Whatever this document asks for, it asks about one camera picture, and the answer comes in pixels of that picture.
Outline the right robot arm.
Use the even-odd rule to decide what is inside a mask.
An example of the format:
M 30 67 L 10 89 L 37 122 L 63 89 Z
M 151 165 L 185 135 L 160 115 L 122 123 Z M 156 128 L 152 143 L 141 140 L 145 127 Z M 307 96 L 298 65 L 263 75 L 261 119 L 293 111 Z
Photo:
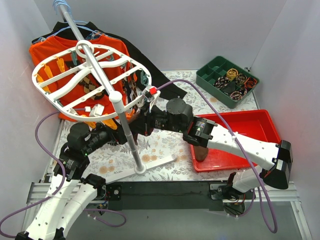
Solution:
M 129 127 L 135 135 L 149 136 L 154 129 L 181 133 L 182 139 L 195 148 L 216 149 L 255 163 L 254 168 L 231 173 L 226 185 L 215 190 L 224 199 L 237 199 L 264 185 L 279 190 L 289 187 L 293 163 L 290 142 L 265 142 L 230 132 L 212 120 L 195 116 L 192 106 L 180 98 L 171 99 L 165 110 L 145 103 Z

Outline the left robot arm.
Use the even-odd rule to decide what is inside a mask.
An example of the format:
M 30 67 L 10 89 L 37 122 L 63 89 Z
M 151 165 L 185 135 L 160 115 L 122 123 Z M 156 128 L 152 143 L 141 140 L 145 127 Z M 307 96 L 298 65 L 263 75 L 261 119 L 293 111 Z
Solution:
M 64 240 L 72 225 L 93 200 L 102 201 L 102 213 L 109 200 L 119 200 L 106 180 L 93 173 L 83 177 L 88 167 L 89 154 L 105 144 L 117 145 L 126 139 L 120 125 L 109 127 L 96 123 L 90 129 L 86 123 L 74 124 L 62 146 L 58 163 L 47 193 L 49 199 L 42 203 L 29 227 L 15 237 L 17 240 Z

